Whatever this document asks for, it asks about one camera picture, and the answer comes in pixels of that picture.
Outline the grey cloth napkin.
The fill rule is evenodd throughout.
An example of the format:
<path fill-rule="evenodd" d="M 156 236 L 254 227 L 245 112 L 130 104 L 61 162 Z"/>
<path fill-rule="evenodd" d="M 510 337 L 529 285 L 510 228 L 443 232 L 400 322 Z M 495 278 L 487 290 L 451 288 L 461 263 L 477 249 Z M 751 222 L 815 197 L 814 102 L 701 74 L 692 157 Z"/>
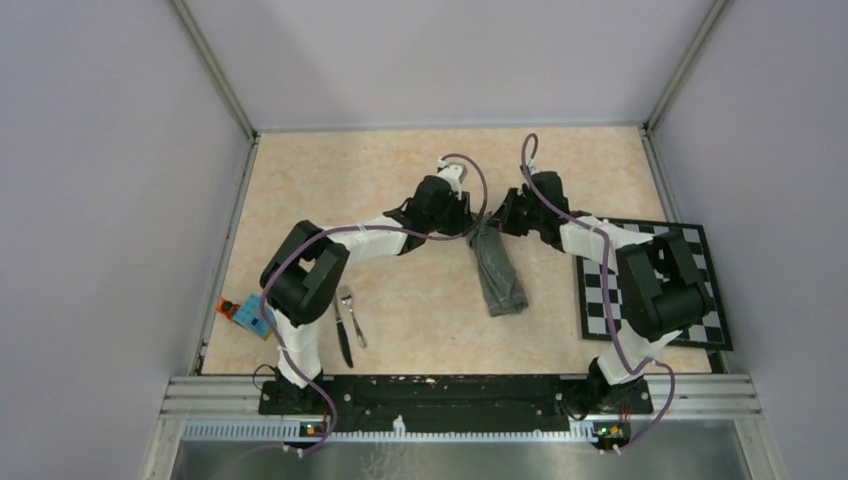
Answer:
<path fill-rule="evenodd" d="M 487 215 L 466 237 L 477 265 L 482 296 L 491 317 L 520 314 L 529 306 L 501 232 Z"/>

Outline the silver fork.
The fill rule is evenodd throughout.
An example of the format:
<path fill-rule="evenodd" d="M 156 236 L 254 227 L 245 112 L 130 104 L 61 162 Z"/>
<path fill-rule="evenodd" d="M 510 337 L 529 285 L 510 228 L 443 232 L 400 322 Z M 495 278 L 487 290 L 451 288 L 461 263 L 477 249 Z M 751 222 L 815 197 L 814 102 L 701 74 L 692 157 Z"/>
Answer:
<path fill-rule="evenodd" d="M 364 332 L 361 328 L 360 322 L 358 321 L 358 318 L 356 316 L 355 299 L 354 299 L 354 295 L 353 295 L 352 290 L 347 285 L 341 285 L 338 288 L 338 294 L 339 294 L 340 300 L 345 305 L 345 307 L 347 308 L 347 310 L 350 314 L 351 320 L 353 322 L 355 334 L 356 334 L 356 337 L 357 337 L 358 345 L 362 349 L 366 349 L 368 347 L 368 342 L 367 342 L 366 336 L 365 336 L 365 334 L 364 334 Z"/>

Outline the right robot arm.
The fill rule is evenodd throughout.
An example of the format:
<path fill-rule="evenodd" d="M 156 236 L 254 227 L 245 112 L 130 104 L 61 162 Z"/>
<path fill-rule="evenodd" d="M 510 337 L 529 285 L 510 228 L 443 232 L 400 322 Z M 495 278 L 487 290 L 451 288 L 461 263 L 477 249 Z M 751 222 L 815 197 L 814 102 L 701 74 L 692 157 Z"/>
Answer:
<path fill-rule="evenodd" d="M 681 231 L 650 235 L 571 211 L 555 172 L 535 173 L 510 189 L 488 223 L 512 236 L 535 231 L 552 248 L 599 265 L 602 314 L 621 319 L 611 347 L 588 367 L 587 408 L 614 411 L 647 364 L 713 308 Z"/>

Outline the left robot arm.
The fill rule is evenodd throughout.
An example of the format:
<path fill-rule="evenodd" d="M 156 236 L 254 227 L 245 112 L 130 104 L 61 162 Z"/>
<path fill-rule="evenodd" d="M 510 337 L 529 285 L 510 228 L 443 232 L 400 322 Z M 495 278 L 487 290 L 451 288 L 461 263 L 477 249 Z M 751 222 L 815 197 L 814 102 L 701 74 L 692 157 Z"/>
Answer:
<path fill-rule="evenodd" d="M 473 225 L 464 177 L 451 164 L 425 176 L 399 207 L 372 220 L 327 229 L 303 220 L 290 231 L 260 276 L 259 316 L 278 342 L 282 398 L 292 410 L 308 413 L 319 404 L 315 323 L 331 305 L 345 270 L 408 254 L 428 241 L 460 238 Z"/>

